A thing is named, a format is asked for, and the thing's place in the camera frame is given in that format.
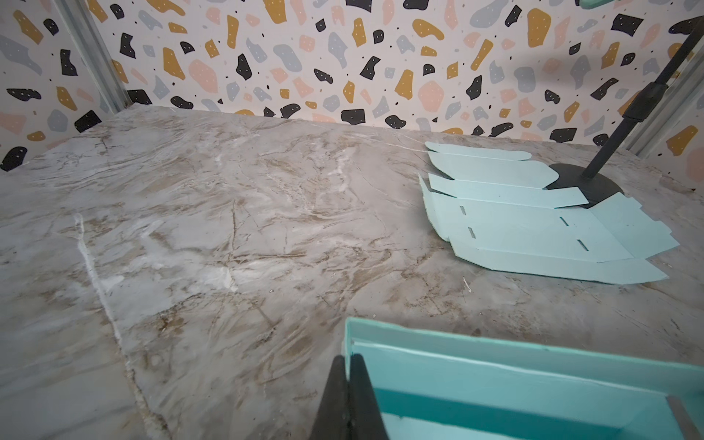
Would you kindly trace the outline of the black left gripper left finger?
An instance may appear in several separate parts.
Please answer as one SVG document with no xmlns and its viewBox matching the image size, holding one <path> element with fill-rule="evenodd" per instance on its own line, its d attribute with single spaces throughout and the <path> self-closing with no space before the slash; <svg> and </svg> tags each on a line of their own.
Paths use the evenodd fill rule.
<svg viewBox="0 0 704 440">
<path fill-rule="evenodd" d="M 309 439 L 348 439 L 348 381 L 343 356 L 332 361 Z"/>
</svg>

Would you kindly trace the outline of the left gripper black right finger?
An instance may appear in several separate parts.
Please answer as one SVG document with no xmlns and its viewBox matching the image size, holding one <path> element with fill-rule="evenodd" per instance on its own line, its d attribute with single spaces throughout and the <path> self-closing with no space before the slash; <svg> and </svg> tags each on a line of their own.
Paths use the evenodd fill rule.
<svg viewBox="0 0 704 440">
<path fill-rule="evenodd" d="M 357 440 L 388 440 L 363 355 L 350 359 L 348 382 L 350 434 Z"/>
</svg>

